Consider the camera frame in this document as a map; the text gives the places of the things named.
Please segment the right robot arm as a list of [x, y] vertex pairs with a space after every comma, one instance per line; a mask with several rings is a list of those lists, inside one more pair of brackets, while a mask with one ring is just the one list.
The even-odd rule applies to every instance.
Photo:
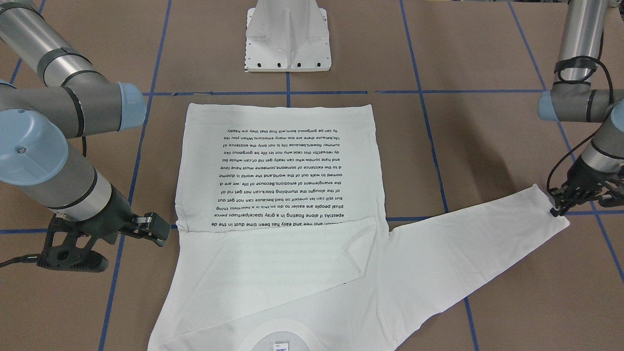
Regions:
[[155, 213], [132, 213], [125, 197], [68, 144], [70, 138], [141, 126], [142, 92], [131, 83], [109, 82], [30, 0], [1, 2], [1, 40], [45, 86], [16, 89], [1, 82], [2, 182], [52, 211], [57, 231], [111, 244], [123, 233], [163, 245], [170, 225]]

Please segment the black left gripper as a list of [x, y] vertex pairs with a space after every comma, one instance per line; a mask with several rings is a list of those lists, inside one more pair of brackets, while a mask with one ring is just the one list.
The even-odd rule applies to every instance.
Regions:
[[564, 216], [575, 205], [598, 201], [603, 207], [624, 204], [623, 167], [614, 173], [603, 173], [578, 158], [567, 173], [567, 181], [560, 188], [551, 188], [553, 217]]

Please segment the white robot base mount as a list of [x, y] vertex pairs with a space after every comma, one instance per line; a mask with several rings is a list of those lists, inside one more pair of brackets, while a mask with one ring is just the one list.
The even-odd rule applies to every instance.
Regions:
[[245, 71], [319, 72], [332, 66], [326, 10], [314, 0], [259, 0], [247, 11]]

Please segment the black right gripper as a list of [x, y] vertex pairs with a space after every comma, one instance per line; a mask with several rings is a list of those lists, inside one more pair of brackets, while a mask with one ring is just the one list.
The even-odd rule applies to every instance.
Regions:
[[169, 238], [170, 224], [157, 213], [144, 215], [144, 234], [139, 233], [138, 218], [131, 211], [128, 200], [116, 188], [112, 188], [109, 202], [100, 212], [100, 238], [116, 239], [121, 233], [133, 238], [147, 238], [153, 242], [166, 242]]

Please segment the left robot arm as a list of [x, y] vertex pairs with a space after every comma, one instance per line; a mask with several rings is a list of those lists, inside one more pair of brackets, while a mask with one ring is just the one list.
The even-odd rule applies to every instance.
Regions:
[[549, 187], [551, 214], [565, 215], [576, 205], [597, 201], [623, 204], [623, 91], [613, 88], [600, 57], [607, 9], [615, 0], [569, 0], [554, 82], [538, 103], [543, 120], [598, 123], [561, 187]]

